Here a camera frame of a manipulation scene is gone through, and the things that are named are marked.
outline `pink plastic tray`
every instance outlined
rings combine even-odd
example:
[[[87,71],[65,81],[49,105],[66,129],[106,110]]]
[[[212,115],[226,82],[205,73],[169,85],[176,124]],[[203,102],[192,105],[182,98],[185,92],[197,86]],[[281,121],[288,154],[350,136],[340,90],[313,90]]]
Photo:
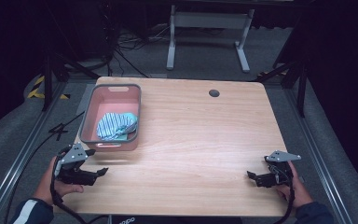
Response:
[[[129,151],[138,146],[139,125],[126,140],[103,141],[97,136],[97,125],[106,113],[130,112],[140,120],[141,88],[136,84],[98,85],[92,91],[80,127],[80,140],[97,151]]]

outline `black cloth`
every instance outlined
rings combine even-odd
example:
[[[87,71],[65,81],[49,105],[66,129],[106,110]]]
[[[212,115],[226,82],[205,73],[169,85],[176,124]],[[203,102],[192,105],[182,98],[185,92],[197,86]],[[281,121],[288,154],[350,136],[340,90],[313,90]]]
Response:
[[[296,224],[331,224],[334,223],[333,216],[324,204],[313,202],[302,205],[296,210]]]
[[[9,223],[16,224],[48,224],[54,218],[53,207],[44,201],[31,198],[23,201],[16,209]]]

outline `wooden table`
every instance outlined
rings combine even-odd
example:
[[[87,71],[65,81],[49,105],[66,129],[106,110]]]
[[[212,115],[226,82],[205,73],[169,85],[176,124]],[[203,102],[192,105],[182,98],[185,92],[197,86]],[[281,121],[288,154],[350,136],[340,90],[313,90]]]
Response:
[[[287,204],[275,189],[258,188],[246,175],[269,173],[263,157],[286,151],[263,85],[124,77],[97,81],[105,83],[142,88],[139,145],[90,157],[83,170],[109,170],[83,194],[65,196],[67,206],[86,214],[284,214]],[[212,97],[210,90],[220,95]]]

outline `hand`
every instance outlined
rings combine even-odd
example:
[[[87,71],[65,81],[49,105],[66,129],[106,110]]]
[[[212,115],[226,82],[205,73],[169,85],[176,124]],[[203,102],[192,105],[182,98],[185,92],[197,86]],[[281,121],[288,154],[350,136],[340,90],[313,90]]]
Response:
[[[53,172],[55,159],[56,158],[54,157],[51,160],[50,165],[48,166],[46,172],[43,174],[42,179],[39,182],[39,186],[37,187],[33,196],[34,198],[45,201],[49,205],[53,205],[53,199],[50,193],[50,183],[51,183],[51,176]],[[84,191],[83,186],[81,185],[64,184],[58,180],[54,182],[54,188],[61,197],[63,197],[68,193],[73,193],[73,192],[83,193]]]
[[[296,167],[292,164],[291,161],[289,161],[288,163],[293,173],[293,189],[295,191],[295,200],[293,201],[293,207],[298,208],[304,204],[312,203],[313,200],[310,197],[310,194],[308,193],[304,184],[300,181],[298,177]],[[276,186],[275,189],[278,191],[278,194],[285,200],[288,200],[290,198],[290,188],[288,186],[279,185]]]

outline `blue cloth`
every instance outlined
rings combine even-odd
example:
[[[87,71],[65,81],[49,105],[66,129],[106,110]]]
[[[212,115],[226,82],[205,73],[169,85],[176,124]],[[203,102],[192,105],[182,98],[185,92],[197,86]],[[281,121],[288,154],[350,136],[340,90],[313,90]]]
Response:
[[[98,122],[97,136],[104,141],[116,140],[136,130],[138,118],[132,113],[106,113]]]

